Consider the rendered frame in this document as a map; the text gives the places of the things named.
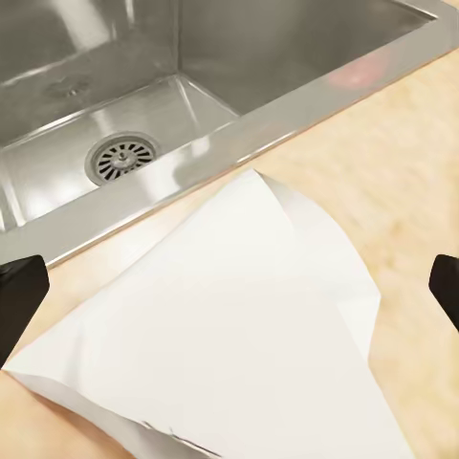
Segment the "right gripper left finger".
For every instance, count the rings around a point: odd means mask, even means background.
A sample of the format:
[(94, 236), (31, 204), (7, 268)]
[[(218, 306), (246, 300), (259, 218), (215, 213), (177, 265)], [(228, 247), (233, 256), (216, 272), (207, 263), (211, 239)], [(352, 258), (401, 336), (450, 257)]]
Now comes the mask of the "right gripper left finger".
[(50, 290), (40, 254), (0, 265), (0, 369)]

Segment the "paper coffee filter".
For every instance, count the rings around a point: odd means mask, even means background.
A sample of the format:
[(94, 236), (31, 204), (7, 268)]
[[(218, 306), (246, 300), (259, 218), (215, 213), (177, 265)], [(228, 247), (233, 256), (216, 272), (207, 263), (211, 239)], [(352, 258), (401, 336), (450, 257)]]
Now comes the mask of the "paper coffee filter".
[(381, 294), (247, 166), (3, 370), (137, 459), (414, 459), (367, 365)]

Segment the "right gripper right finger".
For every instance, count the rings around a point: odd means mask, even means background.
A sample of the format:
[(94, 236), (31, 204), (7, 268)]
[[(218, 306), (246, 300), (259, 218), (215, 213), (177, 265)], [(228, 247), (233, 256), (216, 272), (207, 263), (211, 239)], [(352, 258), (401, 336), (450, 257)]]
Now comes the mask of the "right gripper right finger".
[(459, 332), (459, 258), (437, 254), (428, 287)]

